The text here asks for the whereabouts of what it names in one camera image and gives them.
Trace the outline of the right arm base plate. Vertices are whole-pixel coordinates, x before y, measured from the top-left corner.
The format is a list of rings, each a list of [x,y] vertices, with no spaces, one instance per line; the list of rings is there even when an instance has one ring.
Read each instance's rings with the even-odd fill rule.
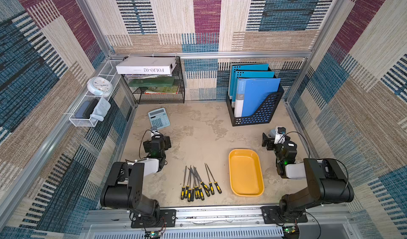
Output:
[[[279,206],[262,206],[263,221],[265,224],[283,226],[288,223],[307,223],[305,211],[282,211]]]

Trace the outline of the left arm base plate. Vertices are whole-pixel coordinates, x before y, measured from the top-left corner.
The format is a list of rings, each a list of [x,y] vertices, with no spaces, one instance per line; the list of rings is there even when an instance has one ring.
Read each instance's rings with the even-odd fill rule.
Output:
[[[177,210],[163,209],[153,216],[130,213],[131,228],[168,228],[175,227]]]

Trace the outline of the yellow plastic storage tray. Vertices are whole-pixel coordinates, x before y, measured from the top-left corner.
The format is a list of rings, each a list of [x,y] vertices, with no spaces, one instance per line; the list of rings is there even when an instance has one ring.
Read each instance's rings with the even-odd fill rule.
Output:
[[[265,185],[258,154],[253,150],[235,149],[229,153],[232,191],[240,197],[259,197]]]

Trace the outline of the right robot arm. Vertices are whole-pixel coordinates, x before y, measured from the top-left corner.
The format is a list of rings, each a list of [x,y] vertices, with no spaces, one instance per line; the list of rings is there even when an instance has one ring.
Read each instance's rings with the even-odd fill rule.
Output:
[[[283,179],[306,179],[306,188],[282,196],[277,206],[261,207],[266,224],[306,223],[307,209],[324,204],[350,203],[354,190],[346,166],[334,158],[305,158],[296,162],[297,144],[284,128],[273,136],[262,134],[262,146],[276,156],[276,170]]]

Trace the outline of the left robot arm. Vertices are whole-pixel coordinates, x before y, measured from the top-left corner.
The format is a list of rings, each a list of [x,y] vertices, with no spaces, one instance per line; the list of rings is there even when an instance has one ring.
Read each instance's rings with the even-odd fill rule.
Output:
[[[157,225],[164,220],[160,204],[142,194],[144,178],[160,172],[166,164],[165,151],[171,148],[168,136],[154,134],[143,142],[147,157],[134,162],[115,162],[102,189],[100,205],[130,212],[132,222],[145,226]]]

